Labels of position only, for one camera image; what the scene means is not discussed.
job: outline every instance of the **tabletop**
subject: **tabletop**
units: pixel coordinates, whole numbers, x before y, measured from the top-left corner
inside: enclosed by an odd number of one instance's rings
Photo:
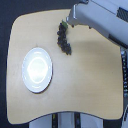
[[[68,28],[72,55],[57,45],[58,25],[69,10],[44,11],[19,17],[13,24],[7,61],[7,116],[12,124],[55,112],[75,111],[103,119],[123,113],[120,48],[87,26]],[[22,80],[22,63],[35,47],[46,50],[53,63],[48,88],[30,92]]]

